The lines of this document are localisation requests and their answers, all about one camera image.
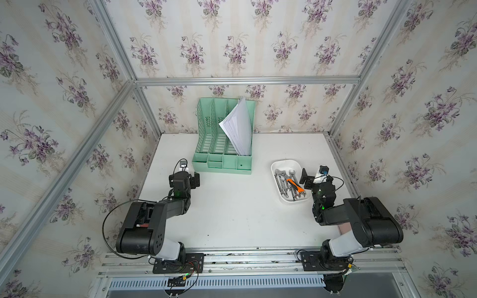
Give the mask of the orange handled adjustable wrench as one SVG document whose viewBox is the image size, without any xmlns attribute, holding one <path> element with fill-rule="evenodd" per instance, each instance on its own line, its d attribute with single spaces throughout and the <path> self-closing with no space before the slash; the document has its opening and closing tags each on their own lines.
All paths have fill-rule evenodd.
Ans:
<svg viewBox="0 0 477 298">
<path fill-rule="evenodd" d="M 304 192 L 304 189 L 302 187 L 300 187 L 293 179 L 291 178 L 288 178 L 286 180 L 289 185 L 297 192 L 297 193 L 302 193 Z"/>
</svg>

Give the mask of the white plastic storage box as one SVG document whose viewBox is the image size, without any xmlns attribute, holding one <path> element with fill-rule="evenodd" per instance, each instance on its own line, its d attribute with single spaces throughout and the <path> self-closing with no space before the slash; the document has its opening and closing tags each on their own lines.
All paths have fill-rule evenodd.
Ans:
<svg viewBox="0 0 477 298">
<path fill-rule="evenodd" d="M 271 165 L 272 176 L 279 200 L 286 205 L 297 205 L 309 201 L 311 192 L 299 184 L 299 174 L 303 168 L 295 160 L 275 161 Z"/>
</svg>

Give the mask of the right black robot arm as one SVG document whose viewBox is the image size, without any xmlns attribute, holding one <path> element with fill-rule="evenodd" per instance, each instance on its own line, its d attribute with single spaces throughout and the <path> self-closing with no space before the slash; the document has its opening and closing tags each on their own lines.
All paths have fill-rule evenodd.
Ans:
<svg viewBox="0 0 477 298">
<path fill-rule="evenodd" d="M 299 183 L 310 190 L 313 198 L 312 213 L 321 226 L 350 224 L 351 230 L 326 240 L 320 248 L 320 262 L 331 267 L 355 253 L 364 252 L 375 245 L 392 245 L 404 239 L 402 227 L 377 197 L 348 198 L 335 204 L 336 179 L 329 168 L 321 166 L 317 176 L 302 170 Z"/>
</svg>

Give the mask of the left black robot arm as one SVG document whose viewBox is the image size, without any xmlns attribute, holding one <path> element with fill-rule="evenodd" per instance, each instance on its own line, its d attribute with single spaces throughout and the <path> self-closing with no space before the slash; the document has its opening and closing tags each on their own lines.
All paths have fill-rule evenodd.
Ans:
<svg viewBox="0 0 477 298">
<path fill-rule="evenodd" d="M 200 187 L 200 175 L 180 171 L 170 175 L 169 182 L 171 190 L 161 201 L 132 203 L 116 240 L 116 252 L 186 263 L 184 244 L 165 236 L 166 221 L 187 213 L 191 191 Z"/>
</svg>

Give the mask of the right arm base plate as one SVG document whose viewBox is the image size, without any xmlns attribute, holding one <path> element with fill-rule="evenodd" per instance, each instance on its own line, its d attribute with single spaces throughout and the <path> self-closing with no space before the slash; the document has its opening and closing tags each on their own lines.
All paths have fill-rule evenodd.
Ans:
<svg viewBox="0 0 477 298">
<path fill-rule="evenodd" d="M 302 264 L 304 271 L 346 271 L 354 259 L 348 257 L 335 257 L 328 252 L 309 252 L 299 250 L 296 253 L 298 261 Z"/>
</svg>

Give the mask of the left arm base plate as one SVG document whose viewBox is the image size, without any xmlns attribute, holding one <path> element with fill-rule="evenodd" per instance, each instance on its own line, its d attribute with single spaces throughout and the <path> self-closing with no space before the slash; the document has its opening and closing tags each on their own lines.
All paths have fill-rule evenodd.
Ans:
<svg viewBox="0 0 477 298">
<path fill-rule="evenodd" d="M 186 274 L 202 273 L 204 267 L 204 253 L 186 253 L 183 260 L 156 259 L 153 265 L 153 274 Z"/>
</svg>

